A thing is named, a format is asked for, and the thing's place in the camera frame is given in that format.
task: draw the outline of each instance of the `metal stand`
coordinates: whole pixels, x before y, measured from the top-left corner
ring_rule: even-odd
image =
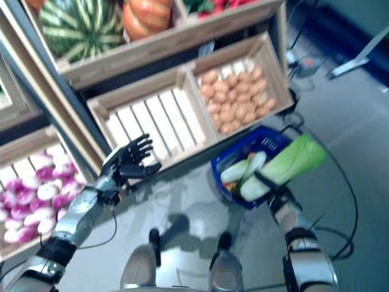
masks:
[[[367,46],[358,54],[355,59],[336,67],[328,73],[329,79],[337,78],[343,74],[348,73],[358,67],[363,66],[369,59],[367,55],[379,44],[379,42],[385,37],[385,35],[389,32],[389,26],[387,26],[383,31],[378,33],[368,44]]]

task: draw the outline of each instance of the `robotic hand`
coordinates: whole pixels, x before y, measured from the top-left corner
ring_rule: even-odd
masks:
[[[142,160],[153,150],[149,134],[115,149],[104,161],[102,172],[92,186],[86,186],[71,203],[51,237],[31,257],[4,291],[56,291],[74,252],[88,238],[97,217],[108,205],[119,203],[119,192],[129,179],[153,176],[159,162],[144,166]]]

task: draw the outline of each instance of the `potato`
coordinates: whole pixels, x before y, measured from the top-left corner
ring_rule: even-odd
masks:
[[[211,118],[212,118],[212,121],[213,121],[213,124],[214,124],[215,128],[216,128],[217,130],[220,129],[221,121],[220,121],[220,116],[219,116],[219,114],[212,114],[212,115],[211,115]]]
[[[234,132],[234,126],[232,125],[232,123],[224,123],[220,127],[220,132],[222,132],[223,134],[229,135],[232,132]]]
[[[248,93],[250,89],[250,83],[247,82],[241,82],[236,86],[236,91],[238,94],[240,93]]]
[[[244,103],[240,103],[238,105],[238,107],[236,107],[236,111],[235,111],[235,118],[237,120],[244,120],[244,117],[246,116],[248,110],[247,110],[247,107]]]
[[[248,124],[252,123],[253,121],[255,121],[255,119],[256,119],[256,114],[250,111],[246,114],[242,123],[243,123],[243,125],[248,125]]]
[[[224,103],[227,101],[227,96],[224,92],[216,92],[213,96],[213,101],[215,103]]]
[[[266,79],[260,79],[256,83],[252,83],[249,89],[250,96],[261,94],[266,90],[267,81]]]
[[[234,102],[234,103],[231,105],[230,111],[233,112],[233,113],[235,114],[236,108],[238,107],[239,104],[240,104],[240,102]]]
[[[232,122],[232,120],[235,118],[234,113],[232,113],[230,111],[222,111],[222,112],[220,112],[219,116],[220,116],[220,121],[222,123]]]
[[[230,89],[233,89],[238,84],[238,78],[234,73],[230,73],[226,79]]]
[[[212,85],[204,84],[200,87],[200,93],[203,101],[208,103],[211,97],[215,94],[215,89]]]
[[[209,102],[208,104],[208,111],[210,112],[210,114],[217,114],[220,112],[220,104],[219,103],[214,103],[214,102]]]
[[[264,106],[261,106],[255,110],[256,118],[259,119],[260,117],[264,117],[269,113],[269,110],[265,108]]]
[[[231,122],[231,124],[233,125],[234,127],[234,131],[236,131],[237,129],[239,129],[241,126],[242,126],[242,123],[239,121],[239,120],[233,120]]]
[[[204,74],[201,78],[201,84],[209,84],[216,82],[219,78],[219,72],[217,70],[211,70]]]
[[[220,80],[216,81],[213,84],[213,87],[215,88],[216,92],[223,92],[224,94],[227,94],[228,91],[230,90],[229,85],[227,84],[227,82],[220,81]]]
[[[238,95],[239,102],[248,102],[250,99],[251,99],[251,96],[246,94],[246,93],[242,93],[242,94]]]
[[[256,65],[250,72],[250,78],[252,82],[257,81],[259,78],[261,78],[263,74],[262,67],[259,65]]]
[[[267,94],[257,94],[251,98],[256,106],[263,106],[267,101]]]
[[[231,103],[229,102],[225,102],[221,105],[220,107],[220,111],[221,112],[224,112],[224,111],[230,111],[231,110]]]
[[[277,103],[277,100],[274,97],[271,97],[267,100],[267,102],[263,105],[267,110],[271,110]]]
[[[236,93],[236,90],[230,90],[229,93],[227,93],[227,100],[230,103],[236,102],[236,99],[238,98],[238,93]]]
[[[250,82],[251,79],[250,79],[249,73],[247,73],[246,71],[239,72],[238,81],[239,82],[247,82],[247,83]]]
[[[255,112],[255,109],[256,109],[255,103],[253,103],[253,102],[245,102],[244,105],[247,108],[247,112],[252,112],[252,113]]]

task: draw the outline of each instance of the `plastic basket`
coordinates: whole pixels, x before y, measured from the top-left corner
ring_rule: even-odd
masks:
[[[253,202],[244,201],[223,186],[220,180],[220,174],[232,164],[246,159],[250,152],[265,151],[267,160],[270,161],[291,142],[292,140],[279,131],[261,126],[241,139],[234,146],[222,152],[217,158],[212,159],[213,177],[221,196],[227,201],[239,204],[246,209],[253,209],[266,201],[266,195]]]

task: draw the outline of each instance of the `floor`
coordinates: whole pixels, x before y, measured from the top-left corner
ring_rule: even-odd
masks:
[[[298,53],[303,56],[307,50],[319,54],[302,39]],[[301,92],[298,111],[343,165],[359,202],[355,253],[350,259],[334,264],[340,290],[386,291],[389,90],[363,69],[329,81],[325,75],[334,66],[331,60],[326,60],[311,80],[294,81]],[[266,124],[282,127],[277,118],[267,120]],[[351,196],[331,161],[293,180],[291,189],[309,220],[324,214],[321,225],[351,232],[354,220]],[[59,284],[60,291],[118,289],[129,255],[147,241],[148,231],[154,227],[164,234],[162,266],[157,272],[160,286],[183,285],[206,290],[208,266],[218,236],[230,230],[235,236],[233,252],[243,265],[245,290],[286,291],[278,285],[284,283],[285,242],[269,210],[260,206],[246,211],[223,204],[208,162],[181,167],[165,175],[163,181],[148,184],[120,205],[117,212],[116,237],[102,247],[78,251]],[[108,218],[109,212],[86,245],[111,236],[114,222]],[[318,233],[318,237],[329,253],[343,245],[342,239],[329,234]]]

